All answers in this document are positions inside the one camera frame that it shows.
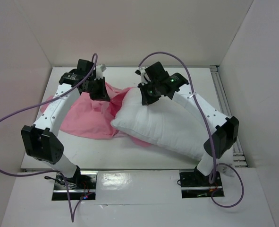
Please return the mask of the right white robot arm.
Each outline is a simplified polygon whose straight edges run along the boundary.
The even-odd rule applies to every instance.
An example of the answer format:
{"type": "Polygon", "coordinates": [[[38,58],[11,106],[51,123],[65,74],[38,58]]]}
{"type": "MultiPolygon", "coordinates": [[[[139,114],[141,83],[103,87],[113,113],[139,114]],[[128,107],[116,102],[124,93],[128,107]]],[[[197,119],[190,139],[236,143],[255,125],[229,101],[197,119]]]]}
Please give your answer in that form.
{"type": "Polygon", "coordinates": [[[206,185],[217,161],[233,159],[230,149],[237,140],[238,119],[234,116],[228,117],[215,109],[191,89],[184,76],[180,73],[168,74],[160,62],[138,68],[135,73],[141,77],[138,88],[142,95],[142,105],[151,105],[161,96],[166,96],[206,127],[208,139],[203,144],[204,154],[194,174],[198,185],[206,185]]]}

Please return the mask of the pink pillowcase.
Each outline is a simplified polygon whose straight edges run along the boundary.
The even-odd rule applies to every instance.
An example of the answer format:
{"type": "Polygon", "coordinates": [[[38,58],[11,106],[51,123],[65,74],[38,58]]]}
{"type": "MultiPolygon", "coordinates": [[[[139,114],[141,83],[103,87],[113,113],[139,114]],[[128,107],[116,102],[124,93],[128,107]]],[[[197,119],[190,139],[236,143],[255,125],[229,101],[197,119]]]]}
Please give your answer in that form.
{"type": "Polygon", "coordinates": [[[129,137],[136,145],[144,148],[151,146],[150,143],[127,135],[111,125],[111,121],[122,107],[123,99],[132,87],[119,89],[106,83],[106,89],[110,102],[94,101],[88,93],[83,92],[71,106],[59,130],[73,136],[95,140],[129,137]]]}

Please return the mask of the white pillow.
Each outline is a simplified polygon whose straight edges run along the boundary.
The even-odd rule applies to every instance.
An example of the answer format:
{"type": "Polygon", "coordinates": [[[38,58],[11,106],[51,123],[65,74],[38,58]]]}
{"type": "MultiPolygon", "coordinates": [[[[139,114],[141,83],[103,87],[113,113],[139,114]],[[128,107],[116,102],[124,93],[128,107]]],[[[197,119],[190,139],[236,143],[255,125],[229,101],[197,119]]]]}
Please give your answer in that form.
{"type": "Polygon", "coordinates": [[[198,161],[208,139],[206,127],[169,98],[162,97],[152,105],[142,105],[138,88],[127,92],[111,125],[136,139],[198,161]]]}

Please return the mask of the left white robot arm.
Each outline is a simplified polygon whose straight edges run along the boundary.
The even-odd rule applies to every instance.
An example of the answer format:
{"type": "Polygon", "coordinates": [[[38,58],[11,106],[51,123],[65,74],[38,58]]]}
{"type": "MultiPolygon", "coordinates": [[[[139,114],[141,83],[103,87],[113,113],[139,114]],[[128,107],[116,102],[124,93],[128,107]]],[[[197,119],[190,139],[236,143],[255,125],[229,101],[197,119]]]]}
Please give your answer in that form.
{"type": "Polygon", "coordinates": [[[26,154],[47,164],[62,174],[57,179],[75,189],[90,182],[90,177],[82,175],[80,168],[64,155],[64,146],[58,139],[60,126],[71,106],[81,94],[92,100],[110,101],[105,86],[104,64],[94,66],[92,61],[79,59],[77,68],[64,73],[54,96],[42,115],[31,126],[21,130],[26,154]]]}

